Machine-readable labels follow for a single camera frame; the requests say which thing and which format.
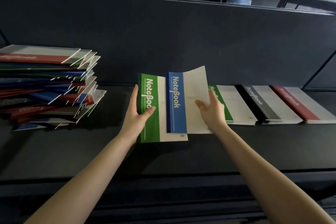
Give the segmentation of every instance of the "hand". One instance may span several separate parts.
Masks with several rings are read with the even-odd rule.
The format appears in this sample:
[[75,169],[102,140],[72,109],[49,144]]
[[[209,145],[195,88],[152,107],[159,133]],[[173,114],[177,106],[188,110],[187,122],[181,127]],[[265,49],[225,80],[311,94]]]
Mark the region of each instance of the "hand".
[[209,90],[209,99],[209,105],[206,105],[200,100],[195,100],[195,103],[201,111],[201,116],[205,124],[216,133],[219,128],[227,126],[225,122],[224,105],[216,98],[215,93],[211,90]]
[[132,144],[137,141],[137,137],[143,130],[147,119],[155,111],[155,106],[152,106],[143,114],[139,115],[137,113],[137,94],[138,86],[136,85],[134,87],[131,100],[129,101],[123,126],[118,134],[118,137],[122,138],[123,140],[130,140]]

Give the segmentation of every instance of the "finger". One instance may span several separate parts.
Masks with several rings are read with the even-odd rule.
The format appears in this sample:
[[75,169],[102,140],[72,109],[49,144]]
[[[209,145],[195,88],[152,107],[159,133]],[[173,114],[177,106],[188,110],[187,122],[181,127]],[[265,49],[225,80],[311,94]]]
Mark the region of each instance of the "finger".
[[208,91],[209,91],[210,104],[215,104],[218,101],[215,93],[212,90],[208,90]]
[[201,111],[205,111],[207,108],[201,100],[195,100],[195,104]]
[[137,111],[137,94],[138,94],[138,85],[134,86],[131,99],[129,100],[128,111],[136,112]]
[[145,119],[148,120],[148,118],[153,114],[155,111],[156,107],[152,106],[151,108],[147,109],[141,116]]

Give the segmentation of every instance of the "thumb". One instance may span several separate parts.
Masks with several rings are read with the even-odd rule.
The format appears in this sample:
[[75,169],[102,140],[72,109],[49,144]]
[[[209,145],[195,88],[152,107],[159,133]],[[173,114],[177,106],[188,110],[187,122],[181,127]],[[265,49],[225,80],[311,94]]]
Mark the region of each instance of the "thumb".
[[155,109],[156,107],[152,106],[151,108],[147,109],[143,114],[141,114],[141,116],[143,117],[143,119],[148,120],[148,118],[153,114]]
[[205,111],[206,106],[201,100],[195,100],[195,104],[198,106],[200,111]]

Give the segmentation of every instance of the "forearm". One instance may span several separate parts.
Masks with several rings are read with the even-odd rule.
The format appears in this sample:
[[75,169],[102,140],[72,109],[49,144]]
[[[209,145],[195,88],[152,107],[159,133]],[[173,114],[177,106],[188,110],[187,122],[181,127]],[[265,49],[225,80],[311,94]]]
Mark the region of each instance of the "forearm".
[[131,146],[129,140],[120,137],[113,139],[26,223],[84,223]]
[[272,224],[335,223],[313,199],[226,124],[214,133]]

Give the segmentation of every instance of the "notebook stack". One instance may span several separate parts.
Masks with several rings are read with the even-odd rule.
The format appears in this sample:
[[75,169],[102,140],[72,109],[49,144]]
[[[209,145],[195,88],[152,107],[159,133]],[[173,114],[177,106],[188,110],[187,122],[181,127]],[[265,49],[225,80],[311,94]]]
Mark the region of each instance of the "notebook stack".
[[336,117],[296,87],[276,87],[273,90],[287,105],[300,116],[305,123],[330,124],[336,123]]
[[13,130],[76,124],[106,93],[93,75],[96,53],[27,45],[0,49],[0,114],[9,117]]
[[262,124],[298,124],[302,119],[269,86],[237,86]]
[[247,106],[235,86],[208,85],[218,100],[225,106],[227,124],[255,125],[257,118]]

